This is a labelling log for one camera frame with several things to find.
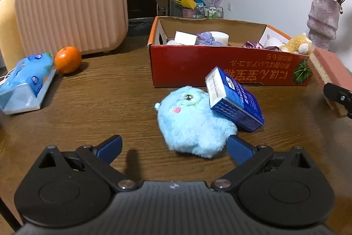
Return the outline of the pink layered sponge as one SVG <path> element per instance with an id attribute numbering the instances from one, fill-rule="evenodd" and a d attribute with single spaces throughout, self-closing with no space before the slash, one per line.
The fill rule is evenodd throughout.
<path id="1" fill-rule="evenodd" d="M 351 74 L 333 52 L 314 48 L 308 63 L 322 89 L 326 83 L 333 83 L 351 91 Z"/>

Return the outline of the yellow white plush toy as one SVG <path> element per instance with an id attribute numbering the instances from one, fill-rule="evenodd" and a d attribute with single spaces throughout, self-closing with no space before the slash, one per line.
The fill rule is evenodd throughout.
<path id="1" fill-rule="evenodd" d="M 286 44 L 277 38 L 267 37 L 264 44 L 267 50 L 275 50 L 281 52 L 289 52 L 291 54 L 300 54 L 309 56 L 312 53 L 312 41 L 307 37 L 306 33 L 296 35 L 291 38 Z"/>

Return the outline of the light blue plush toy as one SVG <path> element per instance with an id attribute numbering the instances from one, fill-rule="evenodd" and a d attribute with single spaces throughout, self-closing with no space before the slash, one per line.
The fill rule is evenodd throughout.
<path id="1" fill-rule="evenodd" d="M 210 109 L 209 94 L 186 86 L 154 105 L 169 150 L 210 159 L 221 152 L 237 126 Z"/>

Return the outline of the purple satin scrunchie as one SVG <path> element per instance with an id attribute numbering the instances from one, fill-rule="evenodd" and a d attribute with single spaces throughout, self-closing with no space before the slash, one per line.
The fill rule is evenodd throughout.
<path id="1" fill-rule="evenodd" d="M 277 46 L 267 46 L 260 44 L 259 42 L 250 42 L 246 41 L 243 45 L 243 48 L 256 49 L 256 50 L 268 50 L 268 51 L 281 51 Z"/>

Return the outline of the white foam cylinder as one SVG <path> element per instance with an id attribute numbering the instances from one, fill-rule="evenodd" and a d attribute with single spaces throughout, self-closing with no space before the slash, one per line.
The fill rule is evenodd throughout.
<path id="1" fill-rule="evenodd" d="M 212 37 L 215 41 L 227 46 L 229 43 L 229 35 L 221 31 L 211 31 Z"/>

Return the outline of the purple woven pouch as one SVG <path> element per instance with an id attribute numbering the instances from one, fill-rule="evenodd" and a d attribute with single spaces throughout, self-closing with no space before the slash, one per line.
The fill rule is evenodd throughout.
<path id="1" fill-rule="evenodd" d="M 196 41 L 196 45 L 199 46 L 223 46 L 222 43 L 216 41 L 210 31 L 204 31 L 202 33 L 198 33 L 198 39 Z"/>

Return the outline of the blue small carton box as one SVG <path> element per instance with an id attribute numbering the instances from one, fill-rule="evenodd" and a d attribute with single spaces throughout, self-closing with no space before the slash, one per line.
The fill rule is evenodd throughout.
<path id="1" fill-rule="evenodd" d="M 211 110 L 248 132 L 264 126 L 264 117 L 255 96 L 215 67 L 205 78 Z"/>

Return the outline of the purple textured vase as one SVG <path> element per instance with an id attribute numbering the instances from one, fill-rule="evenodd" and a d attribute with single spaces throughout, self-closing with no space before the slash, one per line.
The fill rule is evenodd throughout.
<path id="1" fill-rule="evenodd" d="M 318 48 L 328 50 L 336 40 L 341 5 L 334 0 L 312 0 L 308 14 L 308 38 Z"/>

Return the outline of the orange tangerine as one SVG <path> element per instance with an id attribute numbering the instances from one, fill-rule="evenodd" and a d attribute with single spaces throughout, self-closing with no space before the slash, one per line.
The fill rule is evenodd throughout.
<path id="1" fill-rule="evenodd" d="M 62 74 L 71 74 L 81 65 L 82 55 L 78 48 L 67 46 L 57 52 L 54 57 L 54 65 Z"/>

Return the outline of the red cardboard box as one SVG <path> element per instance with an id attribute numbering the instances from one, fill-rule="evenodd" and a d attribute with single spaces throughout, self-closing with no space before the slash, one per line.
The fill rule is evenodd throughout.
<path id="1" fill-rule="evenodd" d="M 197 36 L 204 31 L 228 34 L 226 46 L 171 45 L 177 32 Z M 305 86 L 312 77 L 308 56 L 245 48 L 247 41 L 264 44 L 269 37 L 287 43 L 290 36 L 275 27 L 246 21 L 156 17 L 148 39 L 156 88 L 202 87 L 219 67 L 240 83 Z"/>

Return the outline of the black bag on floor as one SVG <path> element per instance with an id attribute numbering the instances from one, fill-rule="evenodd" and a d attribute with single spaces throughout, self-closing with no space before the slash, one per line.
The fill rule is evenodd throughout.
<path id="1" fill-rule="evenodd" d="M 128 20 L 127 36 L 148 36 L 152 29 L 154 17 L 143 17 Z"/>

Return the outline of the white tag card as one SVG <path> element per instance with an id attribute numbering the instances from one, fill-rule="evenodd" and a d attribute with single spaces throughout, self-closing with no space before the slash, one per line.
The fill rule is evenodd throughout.
<path id="1" fill-rule="evenodd" d="M 197 39 L 198 39 L 197 35 L 176 31 L 174 41 L 180 45 L 191 46 L 196 44 Z"/>

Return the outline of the yellow thermos jug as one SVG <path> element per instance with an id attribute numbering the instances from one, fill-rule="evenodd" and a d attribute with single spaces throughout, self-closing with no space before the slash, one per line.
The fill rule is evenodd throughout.
<path id="1" fill-rule="evenodd" d="M 10 71 L 25 53 L 17 26 L 15 0 L 1 0 L 0 5 L 1 54 L 6 69 Z"/>

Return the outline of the pink ribbed small suitcase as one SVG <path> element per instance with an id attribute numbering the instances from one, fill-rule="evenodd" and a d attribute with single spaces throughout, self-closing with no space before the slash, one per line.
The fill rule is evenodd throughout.
<path id="1" fill-rule="evenodd" d="M 15 0 L 15 11 L 26 56 L 66 46 L 108 52 L 128 32 L 127 0 Z"/>

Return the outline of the storage cart with bottles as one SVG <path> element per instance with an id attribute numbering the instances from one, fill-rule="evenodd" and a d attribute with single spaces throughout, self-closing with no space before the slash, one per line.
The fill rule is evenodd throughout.
<path id="1" fill-rule="evenodd" d="M 223 19 L 224 10 L 222 7 L 206 7 L 205 4 L 197 4 L 195 10 L 196 18 Z"/>

